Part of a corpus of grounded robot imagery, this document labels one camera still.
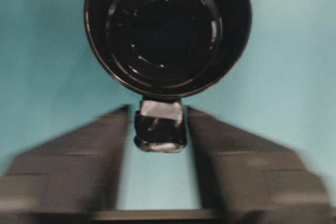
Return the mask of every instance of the black cylindrical object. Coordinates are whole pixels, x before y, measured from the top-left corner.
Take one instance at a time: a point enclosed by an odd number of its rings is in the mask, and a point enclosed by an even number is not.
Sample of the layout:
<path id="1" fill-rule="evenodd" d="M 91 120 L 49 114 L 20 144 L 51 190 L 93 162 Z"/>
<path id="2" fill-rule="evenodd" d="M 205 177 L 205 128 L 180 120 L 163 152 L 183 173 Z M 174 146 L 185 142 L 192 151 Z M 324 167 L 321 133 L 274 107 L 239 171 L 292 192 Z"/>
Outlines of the black cylindrical object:
<path id="1" fill-rule="evenodd" d="M 249 0 L 86 0 L 100 63 L 146 97 L 180 99 L 219 81 L 248 40 Z"/>

